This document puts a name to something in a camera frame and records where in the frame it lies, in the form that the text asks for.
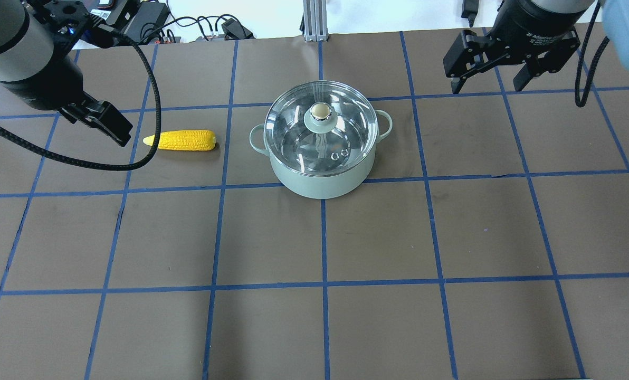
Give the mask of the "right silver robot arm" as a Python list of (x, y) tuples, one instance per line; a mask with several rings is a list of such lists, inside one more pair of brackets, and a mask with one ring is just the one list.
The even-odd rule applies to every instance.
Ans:
[(629, 1), (503, 1), (493, 27), (483, 36), (464, 29), (443, 58), (445, 76), (453, 94), (476, 74), (501, 65), (519, 65), (515, 91), (522, 91), (532, 79), (556, 73), (575, 53), (584, 56), (595, 22), (601, 18), (604, 39), (595, 51), (586, 85), (577, 73), (575, 101), (583, 106), (595, 75), (595, 68), (609, 44), (629, 71)]

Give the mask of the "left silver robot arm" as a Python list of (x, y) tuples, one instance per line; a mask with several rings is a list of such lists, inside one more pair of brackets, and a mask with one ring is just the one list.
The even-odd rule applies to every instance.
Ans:
[(69, 53), (86, 32), (111, 46), (120, 32), (76, 1), (0, 1), (0, 84), (35, 110), (57, 111), (118, 145), (132, 124), (107, 101), (86, 93)]

